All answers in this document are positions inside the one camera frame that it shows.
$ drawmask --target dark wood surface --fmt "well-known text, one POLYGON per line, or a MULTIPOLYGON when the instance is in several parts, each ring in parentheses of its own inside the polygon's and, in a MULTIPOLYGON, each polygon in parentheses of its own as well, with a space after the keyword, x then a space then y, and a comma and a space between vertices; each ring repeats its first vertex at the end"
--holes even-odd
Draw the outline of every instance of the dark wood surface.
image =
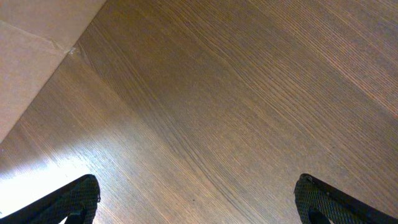
POLYGON ((0 145, 0 185, 92 173, 97 223, 300 223, 307 172, 396 217, 397 21, 393 0, 110 0, 0 145))

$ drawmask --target wooden surface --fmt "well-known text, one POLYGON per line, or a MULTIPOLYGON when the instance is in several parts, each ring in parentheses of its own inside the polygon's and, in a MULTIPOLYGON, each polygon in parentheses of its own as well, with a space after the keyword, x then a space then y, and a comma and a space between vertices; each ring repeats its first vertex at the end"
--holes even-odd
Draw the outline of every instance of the wooden surface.
POLYGON ((307 172, 397 217, 397 21, 393 0, 110 0, 0 145, 0 185, 90 172, 96 223, 300 223, 307 172))

